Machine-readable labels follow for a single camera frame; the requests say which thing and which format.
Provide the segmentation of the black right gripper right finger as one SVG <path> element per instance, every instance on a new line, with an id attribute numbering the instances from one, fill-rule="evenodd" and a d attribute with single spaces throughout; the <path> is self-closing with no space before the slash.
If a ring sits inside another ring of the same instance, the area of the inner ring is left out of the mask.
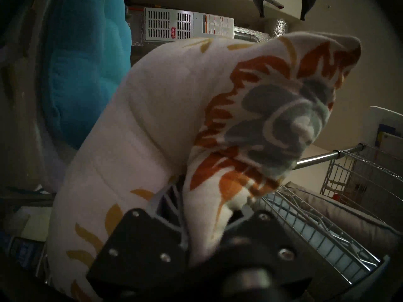
<path id="1" fill-rule="evenodd" d="M 234 211 L 231 216 L 230 224 L 241 224 L 247 221 L 250 217 L 254 215 L 253 209 L 249 205 L 244 205 L 240 210 Z"/>

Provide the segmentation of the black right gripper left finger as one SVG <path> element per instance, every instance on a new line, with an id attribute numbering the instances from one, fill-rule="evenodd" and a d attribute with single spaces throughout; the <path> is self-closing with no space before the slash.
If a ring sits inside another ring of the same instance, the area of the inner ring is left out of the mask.
<path id="1" fill-rule="evenodd" d="M 183 213 L 184 180 L 170 181 L 148 201 L 146 212 L 169 228 L 184 251 L 189 250 L 189 235 Z"/>

